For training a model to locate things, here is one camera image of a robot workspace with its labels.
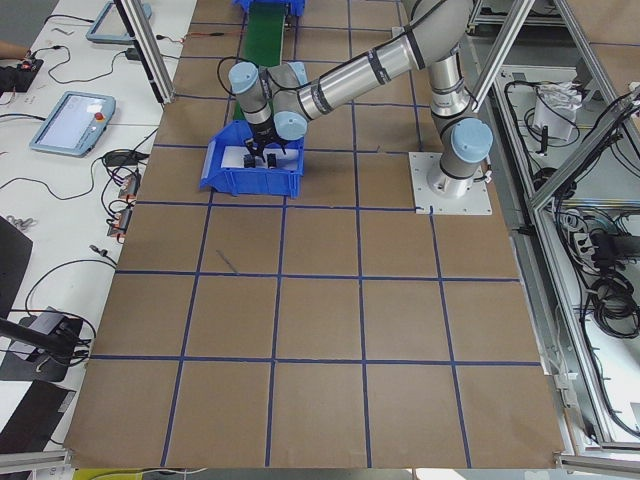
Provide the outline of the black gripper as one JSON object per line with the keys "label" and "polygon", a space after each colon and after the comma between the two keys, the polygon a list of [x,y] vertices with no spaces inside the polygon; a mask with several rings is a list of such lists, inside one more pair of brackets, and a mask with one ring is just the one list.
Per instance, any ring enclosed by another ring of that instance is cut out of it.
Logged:
{"label": "black gripper", "polygon": [[247,139],[244,145],[247,149],[247,155],[250,158],[255,157],[254,144],[256,146],[266,146],[272,143],[277,144],[283,153],[286,152],[287,142],[283,139],[276,139],[276,130],[274,121],[267,119],[261,123],[250,123],[249,127],[252,132],[252,138]]}

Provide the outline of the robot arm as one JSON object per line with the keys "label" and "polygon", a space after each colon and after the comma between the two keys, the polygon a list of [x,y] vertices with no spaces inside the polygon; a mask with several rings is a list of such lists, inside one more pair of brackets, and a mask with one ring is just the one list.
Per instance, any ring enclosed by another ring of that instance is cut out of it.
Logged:
{"label": "robot arm", "polygon": [[464,0],[407,1],[409,18],[394,38],[323,73],[306,76],[303,63],[273,67],[243,60],[229,71],[232,93],[251,130],[245,158],[254,163],[271,144],[301,139],[311,121],[411,70],[426,69],[431,115],[443,144],[427,173],[429,188],[460,198],[474,182],[493,143],[489,127],[471,111],[471,96],[458,64],[459,41],[473,4]]}

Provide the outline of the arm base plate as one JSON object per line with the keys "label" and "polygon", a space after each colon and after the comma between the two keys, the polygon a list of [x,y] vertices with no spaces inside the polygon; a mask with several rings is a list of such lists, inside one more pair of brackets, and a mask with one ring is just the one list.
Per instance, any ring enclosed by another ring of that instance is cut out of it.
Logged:
{"label": "arm base plate", "polygon": [[414,210],[425,215],[489,216],[492,207],[484,180],[477,166],[468,179],[448,177],[440,165],[441,153],[410,152],[409,164]]}

